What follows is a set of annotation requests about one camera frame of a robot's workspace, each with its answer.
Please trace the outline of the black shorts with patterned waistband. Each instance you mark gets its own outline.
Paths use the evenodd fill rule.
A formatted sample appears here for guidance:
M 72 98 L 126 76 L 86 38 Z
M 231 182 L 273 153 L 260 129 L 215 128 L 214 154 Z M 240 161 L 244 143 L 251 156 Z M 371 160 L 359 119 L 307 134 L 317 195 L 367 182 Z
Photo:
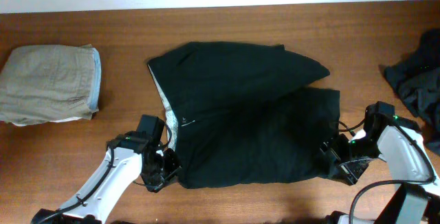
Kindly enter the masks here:
M 183 187 L 293 183 L 335 174 L 321 145 L 336 134 L 329 70 L 282 45 L 190 42 L 150 59 Z

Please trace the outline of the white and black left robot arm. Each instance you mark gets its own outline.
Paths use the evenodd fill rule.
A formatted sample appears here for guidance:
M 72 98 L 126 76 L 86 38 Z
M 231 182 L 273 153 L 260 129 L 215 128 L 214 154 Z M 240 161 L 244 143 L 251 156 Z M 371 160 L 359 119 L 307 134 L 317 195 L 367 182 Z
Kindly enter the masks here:
M 102 163 L 74 196 L 57 210 L 40 209 L 31 222 L 105 223 L 132 183 L 158 193 L 182 169 L 175 151 L 168 147 L 171 137 L 165 121 L 143 115 L 134 131 L 106 143 Z

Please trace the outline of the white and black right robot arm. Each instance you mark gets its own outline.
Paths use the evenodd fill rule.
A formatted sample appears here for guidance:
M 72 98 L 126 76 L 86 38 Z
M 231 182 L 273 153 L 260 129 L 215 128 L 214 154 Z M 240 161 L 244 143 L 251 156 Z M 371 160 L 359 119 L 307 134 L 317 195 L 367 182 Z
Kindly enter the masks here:
M 345 133 L 352 128 L 345 127 L 320 147 L 334 179 L 352 186 L 375 159 L 387 163 L 391 178 L 362 188 L 348 213 L 332 212 L 324 223 L 364 223 L 355 217 L 357 202 L 368 190 L 386 185 L 397 189 L 374 223 L 439 223 L 439 176 L 424 149 L 418 124 L 395 115 L 393 105 L 376 102 L 367 106 L 358 126 L 351 139 Z

